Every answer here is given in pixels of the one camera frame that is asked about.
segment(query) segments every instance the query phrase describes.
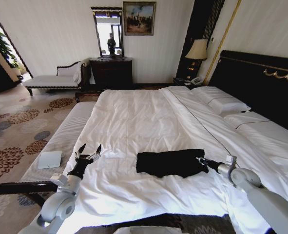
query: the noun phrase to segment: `folded black garment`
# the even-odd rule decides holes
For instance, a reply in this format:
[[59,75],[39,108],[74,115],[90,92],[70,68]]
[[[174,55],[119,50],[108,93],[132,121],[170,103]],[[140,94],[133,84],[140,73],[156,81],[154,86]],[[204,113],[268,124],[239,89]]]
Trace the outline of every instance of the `folded black garment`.
[[186,178],[200,172],[209,172],[207,166],[202,165],[196,158],[203,156],[204,150],[198,149],[138,153],[136,171],[146,172],[159,178],[168,175],[180,175]]

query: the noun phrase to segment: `white duvet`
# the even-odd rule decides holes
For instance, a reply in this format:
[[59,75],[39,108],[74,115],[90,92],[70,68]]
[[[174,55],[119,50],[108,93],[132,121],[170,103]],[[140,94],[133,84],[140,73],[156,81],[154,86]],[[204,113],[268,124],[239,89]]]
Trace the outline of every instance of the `white duvet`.
[[[102,156],[85,170],[75,211],[59,233],[163,213],[228,213],[237,233],[265,233],[269,228],[245,193],[214,170],[185,179],[138,174],[139,152],[198,148],[205,150],[207,158],[225,162],[228,150],[238,157],[240,167],[254,170],[268,189],[288,200],[288,182],[281,168],[185,87],[103,92],[74,151],[84,143],[85,154],[102,144]],[[75,163],[73,154],[64,172]]]

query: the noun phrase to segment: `potted plant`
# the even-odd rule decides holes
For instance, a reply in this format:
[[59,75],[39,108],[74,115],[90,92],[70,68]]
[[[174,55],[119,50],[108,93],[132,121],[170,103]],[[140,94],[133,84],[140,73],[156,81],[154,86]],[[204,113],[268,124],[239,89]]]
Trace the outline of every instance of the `potted plant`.
[[9,66],[15,71],[15,74],[20,76],[18,61],[15,55],[12,54],[12,50],[9,48],[9,44],[3,39],[3,37],[6,37],[6,35],[0,32],[0,53],[5,58]]

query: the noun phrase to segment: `patterned carpet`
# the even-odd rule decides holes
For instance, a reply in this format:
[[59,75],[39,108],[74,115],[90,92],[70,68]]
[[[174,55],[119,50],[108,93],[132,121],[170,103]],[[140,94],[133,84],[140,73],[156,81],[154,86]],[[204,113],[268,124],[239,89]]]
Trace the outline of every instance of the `patterned carpet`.
[[[34,96],[31,97],[22,85],[0,93],[0,183],[20,180],[76,104],[74,96],[75,91],[34,90]],[[96,100],[97,97],[85,97],[82,101]],[[16,234],[39,211],[39,206],[23,195],[0,195],[0,234]],[[178,214],[82,228],[78,233],[112,234],[119,227],[134,225],[179,227],[183,232],[193,234],[235,233],[228,215],[215,217]]]

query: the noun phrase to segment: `picture frame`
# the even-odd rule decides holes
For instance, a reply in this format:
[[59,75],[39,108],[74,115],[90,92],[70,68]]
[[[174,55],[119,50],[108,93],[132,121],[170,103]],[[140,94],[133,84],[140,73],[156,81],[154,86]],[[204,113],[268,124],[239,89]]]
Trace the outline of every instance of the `picture frame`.
[[155,1],[124,1],[124,35],[153,36]]

